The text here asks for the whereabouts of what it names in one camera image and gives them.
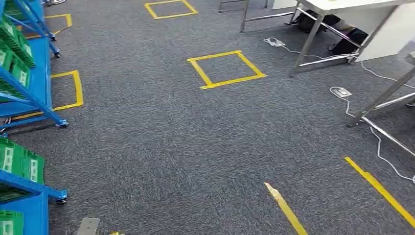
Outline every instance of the metal table frame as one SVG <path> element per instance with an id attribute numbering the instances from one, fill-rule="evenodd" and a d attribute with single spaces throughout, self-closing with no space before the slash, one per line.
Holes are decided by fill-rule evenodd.
<path id="1" fill-rule="evenodd" d="M 246 22 L 269 19 L 269 18 L 275 18 L 275 17 L 281 17 L 281 16 L 287 16 L 287 15 L 292 15 L 289 23 L 287 23 L 288 25 L 291 25 L 291 24 L 293 24 L 294 17 L 297 14 L 297 11 L 307 15 L 308 17 L 310 17 L 311 19 L 316 21 L 314 23 L 313 28 L 311 29 L 310 33 L 308 34 L 308 38 L 305 41 L 304 46 L 302 47 L 301 54 L 298 56 L 296 64 L 294 65 L 294 67 L 289 72 L 290 77 L 294 76 L 297 73 L 297 71 L 299 70 L 300 67 L 304 67 L 304 66 L 308 66 L 308 65 L 319 64 L 319 63 L 322 63 L 322 62 L 345 59 L 345 58 L 351 63 L 354 62 L 356 60 L 355 56 L 357 57 L 358 55 L 360 55 L 365 50 L 367 45 L 373 40 L 374 36 L 378 33 L 378 31 L 381 29 L 383 24 L 389 19 L 389 17 L 392 15 L 392 13 L 395 11 L 395 9 L 398 7 L 398 5 L 396 5 L 396 2 L 395 3 L 387 2 L 387 3 L 377 4 L 376 5 L 377 7 L 381 7 L 381 6 L 393 6 L 393 7 L 392 7 L 391 11 L 386 15 L 386 17 L 379 23 L 379 25 L 376 27 L 376 29 L 372 33 L 369 34 L 369 36 L 366 38 L 366 40 L 362 44 L 358 44 L 358 43 L 352 41 L 350 38 L 348 38 L 342 32 L 340 32 L 340 31 L 336 30 L 335 28 L 323 23 L 323 19 L 326 15 L 335 14 L 335 13 L 339 13 L 339 12 L 346 12 L 346 11 L 351 11 L 351 10 L 370 9 L 370 8 L 373 8 L 373 6 L 362 5 L 362 6 L 356 6 L 356 7 L 349 7 L 349 8 L 346 8 L 346 9 L 323 10 L 323 9 L 319 9 L 317 6 L 314 6 L 313 4 L 309 3 L 307 0 L 297 0 L 297 5 L 296 5 L 294 11 L 289 11 L 289 12 L 284 12 L 284 13 L 279 13 L 279 14 L 274 14 L 274 15 L 268 15 L 268 16 L 262 16 L 262 17 L 256 17 L 256 18 L 247 18 L 249 0 L 222 0 L 220 5 L 219 5 L 219 12 L 221 12 L 222 3 L 233 2 L 233 1 L 245 1 L 245 8 L 244 8 L 244 11 L 243 11 L 243 14 L 242 14 L 242 22 L 241 22 L 240 32 L 244 32 Z M 318 14 L 317 18 L 310 15 L 310 14 L 308 14 L 307 12 L 305 12 L 305 10 L 301 9 L 300 8 L 301 4 L 304 5 L 308 9 L 311 9 L 311 10 L 315 11 Z M 340 36 L 341 38 L 349 41 L 350 43 L 352 43 L 353 45 L 358 47 L 356 52 L 354 52 L 352 54 L 332 56 L 330 58 L 321 59 L 321 60 L 317 60 L 317 61 L 313 61 L 313 62 L 309 62 L 309 63 L 303 63 L 304 57 L 309 52 L 311 44 L 314 40 L 314 37 L 316 36 L 316 34 L 318 32 L 318 29 L 319 29 L 320 25 L 324 26 L 325 28 L 332 31 L 336 35 Z"/>
<path id="2" fill-rule="evenodd" d="M 412 154 L 415 157 L 415 152 L 407 148 L 403 143 L 401 143 L 399 140 L 391 136 L 389 133 L 387 133 L 385 130 L 377 126 L 375 123 L 373 123 L 370 119 L 366 117 L 368 113 L 374 110 L 378 110 L 384 107 L 387 107 L 389 105 L 398 103 L 402 100 L 409 99 L 411 97 L 415 96 L 415 92 L 404 95 L 400 98 L 384 102 L 388 97 L 390 97 L 393 93 L 395 93 L 399 88 L 401 88 L 405 83 L 407 83 L 412 77 L 415 76 L 415 51 L 410 53 L 410 55 L 407 56 L 407 61 L 414 65 L 414 67 L 407 72 L 405 75 L 403 75 L 401 78 L 399 78 L 395 83 L 393 83 L 385 92 L 383 92 L 373 103 L 365 107 L 363 110 L 361 110 L 357 115 L 356 118 L 354 118 L 347 126 L 353 127 L 356 126 L 359 120 L 362 120 L 369 124 L 371 127 L 376 129 L 378 132 L 380 132 L 382 135 L 384 135 L 386 138 L 391 140 L 392 142 L 398 144 L 401 148 L 403 148 L 408 153 Z"/>

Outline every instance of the metal stool leg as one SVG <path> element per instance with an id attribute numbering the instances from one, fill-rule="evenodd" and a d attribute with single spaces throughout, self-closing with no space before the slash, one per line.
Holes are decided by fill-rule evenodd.
<path id="1" fill-rule="evenodd" d="M 245 0 L 244 13 L 242 14 L 241 33 L 245 30 L 246 14 L 248 12 L 249 0 Z"/>
<path id="2" fill-rule="evenodd" d="M 219 13 L 222 13 L 222 4 L 223 4 L 223 1 L 219 0 L 219 9 L 218 9 Z"/>

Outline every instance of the gray carpet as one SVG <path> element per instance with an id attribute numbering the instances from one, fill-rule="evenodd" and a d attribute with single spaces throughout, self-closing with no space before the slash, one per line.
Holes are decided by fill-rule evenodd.
<path id="1" fill-rule="evenodd" d="M 391 82 L 359 65 L 316 66 L 295 78 L 297 55 L 270 47 L 277 37 L 300 50 L 306 34 L 287 18 L 247 23 L 242 3 L 217 13 L 217 1 L 189 0 L 196 15 L 154 20 L 143 0 L 69 0 L 47 8 L 71 13 L 73 27 L 58 35 L 62 58 L 52 72 L 78 69 L 85 105 L 59 111 L 71 126 L 18 130 L 10 137 L 46 158 L 46 183 L 69 190 L 51 204 L 50 229 L 73 230 L 83 217 L 101 229 L 138 234 L 293 235 L 264 182 L 277 188 L 310 235 L 407 235 L 414 229 L 350 165 L 350 156 L 415 214 L 414 185 L 377 159 L 367 126 L 346 128 L 346 104 L 328 89 L 353 93 L 357 112 Z M 266 14 L 253 2 L 250 16 Z M 160 15 L 181 6 L 155 7 Z M 310 54 L 328 55 L 333 36 L 317 36 Z M 405 53 L 366 62 L 398 78 Z M 201 90 L 190 57 L 242 50 L 267 77 Z M 213 81 L 251 75 L 235 58 L 200 63 Z M 410 89 L 401 89 L 405 94 Z M 73 84 L 54 82 L 56 104 L 73 102 Z M 376 121 L 410 147 L 415 109 L 395 105 Z M 382 154 L 412 176 L 415 161 L 388 141 Z"/>

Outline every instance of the white cable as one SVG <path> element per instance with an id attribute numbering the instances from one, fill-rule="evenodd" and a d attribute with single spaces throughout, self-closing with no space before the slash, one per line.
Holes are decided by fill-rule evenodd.
<path id="1" fill-rule="evenodd" d="M 389 162 L 388 160 L 386 160 L 385 158 L 383 158 L 382 156 L 380 156 L 380 144 L 382 143 L 382 140 L 380 139 L 380 137 L 375 133 L 375 131 L 373 130 L 373 128 L 372 127 L 370 127 L 370 130 L 372 131 L 372 133 L 377 137 L 377 139 L 378 139 L 378 143 L 377 143 L 377 157 L 378 158 L 380 158 L 380 159 L 382 159 L 382 160 L 384 160 L 384 161 L 386 161 L 393 169 L 394 169 L 394 171 L 401 177 L 401 178 L 404 178 L 404 179 L 407 179 L 407 180 L 411 180 L 412 181 L 412 183 L 414 183 L 415 184 L 415 175 L 412 177 L 412 178 L 409 178 L 409 177 L 406 177 L 406 176 L 404 176 L 404 175 L 402 175 L 401 173 L 399 173 L 399 171 L 396 169 L 396 167 L 391 163 L 391 162 Z"/>
<path id="2" fill-rule="evenodd" d="M 281 41 L 279 41 L 279 40 L 277 40 L 276 38 L 267 38 L 267 39 L 264 39 L 264 41 L 266 42 L 266 43 L 269 43 L 271 46 L 273 46 L 273 47 L 283 47 L 284 49 L 286 49 L 288 52 L 291 52 L 291 53 L 297 53 L 297 54 L 301 54 L 301 52 L 299 52 L 299 51 L 294 51 L 294 50 L 290 50 L 290 49 L 288 49 L 286 46 L 285 46 L 285 44 L 283 43 L 283 42 L 281 42 Z M 333 55 L 333 56 L 329 56 L 329 57 L 325 57 L 325 58 L 323 58 L 323 57 L 320 57 L 320 56 L 317 56 L 317 55 L 305 55 L 306 57 L 317 57 L 317 58 L 320 58 L 320 59 L 328 59 L 328 58 L 330 58 L 330 57 L 333 57 L 333 56 L 340 56 L 340 55 Z M 360 60 L 360 64 L 361 64 L 361 66 L 362 66 L 362 68 L 364 69 L 364 70 L 366 70 L 366 71 L 368 71 L 368 72 L 370 72 L 370 73 L 372 73 L 373 75 L 375 75 L 375 76 L 377 76 L 377 77 L 380 77 L 380 78 L 384 78 L 384 79 L 387 79 L 387 80 L 392 80 L 392 81 L 395 81 L 396 82 L 396 79 L 393 79 L 393 78 L 390 78 L 390 77 L 384 77 L 384 76 L 380 76 L 380 75 L 377 75 L 375 72 L 373 72 L 372 70 L 370 70 L 370 69 L 368 69 L 368 68 L 366 68 L 364 65 L 363 65 L 363 60 Z M 413 87 L 413 86 L 410 86 L 410 85 L 406 85 L 406 84 L 404 84 L 404 86 L 406 86 L 406 87 L 409 87 L 409 88 L 412 88 L 412 89 L 414 89 L 415 90 L 415 87 Z M 356 118 L 356 116 L 355 115 L 353 115 L 353 114 L 351 114 L 351 113 L 349 113 L 349 109 L 350 109 L 350 101 L 348 100 L 348 99 L 345 99 L 345 98 L 342 98 L 342 97 L 340 97 L 340 96 L 338 96 L 336 93 L 334 93 L 334 91 L 333 91 L 333 89 L 344 89 L 344 88 L 342 88 L 342 87 L 330 87 L 330 92 L 331 93 L 333 93 L 333 95 L 335 95 L 337 98 L 340 98 L 340 99 L 342 99 L 342 100 L 344 100 L 344 101 L 346 101 L 346 111 L 345 111 L 345 113 L 347 114 L 347 115 L 349 115 L 350 117 L 352 117 L 352 118 Z M 406 176 L 404 176 L 404 175 L 402 175 L 401 173 L 399 173 L 399 171 L 396 169 L 396 167 L 391 163 L 391 162 L 389 162 L 388 160 L 386 160 L 385 158 L 383 158 L 382 156 L 380 156 L 380 146 L 381 146 L 381 143 L 382 143 L 382 140 L 380 139 L 380 137 L 375 133 L 375 131 L 373 130 L 373 128 L 372 127 L 370 127 L 370 130 L 371 130 L 371 132 L 373 133 L 373 135 L 375 135 L 376 137 L 377 137 L 377 139 L 378 139 L 378 143 L 377 143 L 377 157 L 378 158 L 380 158 L 380 159 L 382 159 L 382 160 L 384 160 L 384 161 L 386 161 L 391 167 L 392 167 L 392 169 L 397 173 L 397 175 L 399 176 L 399 177 L 401 177 L 401 178 L 403 178 L 403 179 L 406 179 L 406 180 L 411 180 L 412 181 L 412 183 L 414 183 L 415 184 L 415 175 L 412 177 L 412 178 L 409 178 L 409 177 L 406 177 Z"/>
<path id="3" fill-rule="evenodd" d="M 342 98 L 342 97 L 340 97 L 340 96 L 338 96 L 336 93 L 334 93 L 333 92 L 333 89 L 343 89 L 342 87 L 330 87 L 330 92 L 331 93 L 333 93 L 337 98 L 340 98 L 340 99 L 342 99 L 342 100 L 344 100 L 344 101 L 346 101 L 346 103 L 347 103 L 347 105 L 346 105 L 346 114 L 347 115 L 349 115 L 349 116 L 351 116 L 351 117 L 353 117 L 353 118 L 356 118 L 356 116 L 354 116 L 353 114 L 350 114 L 349 113 L 349 108 L 350 108 L 350 101 L 349 100 L 347 100 L 347 99 L 345 99 L 345 98 Z M 370 130 L 372 131 L 372 133 L 373 133 L 373 135 L 375 135 L 376 137 L 377 137 L 377 139 L 378 139 L 378 143 L 377 143 L 377 157 L 378 158 L 380 158 L 380 159 L 382 159 L 382 160 L 384 160 L 384 161 L 386 161 L 391 167 L 392 167 L 392 169 L 394 169 L 394 171 L 397 173 L 397 175 L 399 176 L 399 177 L 401 177 L 401 178 L 404 178 L 404 179 L 406 179 L 406 180 L 411 180 L 412 181 L 412 183 L 414 183 L 415 184 L 415 175 L 412 177 L 412 178 L 409 178 L 409 177 L 406 177 L 406 176 L 404 176 L 404 175 L 402 175 L 401 173 L 399 173 L 399 171 L 396 169 L 396 167 L 391 163 L 391 162 L 389 162 L 388 160 L 386 160 L 385 158 L 383 158 L 382 156 L 380 156 L 380 146 L 381 146 L 381 143 L 382 143 L 382 140 L 380 139 L 380 137 L 375 133 L 375 131 L 373 130 L 373 128 L 372 127 L 370 127 Z"/>
<path id="4" fill-rule="evenodd" d="M 330 87 L 330 92 L 331 93 L 333 93 L 333 95 L 335 95 L 335 96 L 337 96 L 337 98 L 340 98 L 340 99 L 342 99 L 342 100 L 344 100 L 344 101 L 346 101 L 346 103 L 347 103 L 347 105 L 346 105 L 346 114 L 347 115 L 349 115 L 349 116 L 351 116 L 352 118 L 356 118 L 356 116 L 355 115 L 353 115 L 353 114 L 350 114 L 349 113 L 349 109 L 350 109 L 350 101 L 349 100 L 347 100 L 347 99 L 345 99 L 345 98 L 342 98 L 342 97 L 340 97 L 340 96 L 338 96 L 336 93 L 334 93 L 333 92 L 333 89 L 334 88 L 337 88 L 337 89 L 344 89 L 343 87 Z"/>

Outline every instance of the yellow tape square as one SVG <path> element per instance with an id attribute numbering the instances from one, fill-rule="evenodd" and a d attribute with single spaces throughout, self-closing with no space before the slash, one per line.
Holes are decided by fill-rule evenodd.
<path id="1" fill-rule="evenodd" d="M 198 60 L 210 59 L 210 58 L 233 55 L 233 54 L 237 54 L 239 56 L 239 58 L 243 62 L 245 62 L 245 64 L 248 65 L 256 73 L 256 75 L 249 76 L 249 77 L 241 77 L 241 78 L 232 79 L 232 80 L 223 81 L 223 82 L 212 83 L 212 81 L 208 78 L 208 76 L 203 71 L 203 69 L 197 64 Z M 242 54 L 242 51 L 240 51 L 240 50 L 229 51 L 229 52 L 224 52 L 224 53 L 219 53 L 219 54 L 214 54 L 214 55 L 205 55 L 205 56 L 200 56 L 200 57 L 195 57 L 195 58 L 189 58 L 189 59 L 187 59 L 187 61 L 189 61 L 192 64 L 192 66 L 195 68 L 195 70 L 198 72 L 198 74 L 202 77 L 202 79 L 206 83 L 206 86 L 200 87 L 201 89 L 209 89 L 209 88 L 224 86 L 224 85 L 228 85 L 228 84 L 232 84 L 232 83 L 254 80 L 254 79 L 258 79 L 258 78 L 262 78 L 262 77 L 267 76 L 266 74 L 262 73 L 257 67 L 255 67 L 255 65 L 253 65 Z"/>
<path id="2" fill-rule="evenodd" d="M 84 97 L 83 97 L 83 94 L 82 94 L 82 84 L 81 84 L 81 79 L 79 77 L 79 71 L 78 70 L 59 73 L 59 74 L 53 74 L 52 76 L 50 76 L 50 78 L 63 77 L 63 76 L 68 76 L 68 75 L 72 75 L 72 77 L 73 77 L 73 83 L 75 84 L 76 102 L 73 103 L 73 104 L 68 104 L 68 105 L 64 105 L 64 106 L 55 107 L 55 108 L 52 109 L 53 111 L 78 107 L 78 106 L 81 106 L 81 105 L 84 104 Z M 13 117 L 13 120 L 29 118 L 29 117 L 40 115 L 40 114 L 43 114 L 43 112 L 35 112 L 35 113 L 31 113 L 31 114 L 25 114 L 25 115 Z"/>
<path id="3" fill-rule="evenodd" d="M 163 3 L 171 3 L 171 2 L 183 2 L 184 5 L 186 5 L 190 12 L 189 13 L 182 13 L 182 14 L 176 14 L 176 15 L 170 15 L 170 16 L 157 16 L 157 14 L 153 11 L 153 9 L 151 9 L 151 5 L 156 5 L 156 4 L 163 4 Z M 148 13 L 150 13 L 150 15 L 154 18 L 154 19 L 166 19 L 166 18 L 173 18 L 173 17 L 179 17 L 179 16 L 188 16 L 188 15 L 193 15 L 193 14 L 197 14 L 198 12 L 196 11 L 196 9 L 194 9 L 193 6 L 191 6 L 187 0 L 170 0 L 170 1 L 159 1 L 159 2 L 149 2 L 149 3 L 145 3 L 144 7 L 147 9 Z"/>

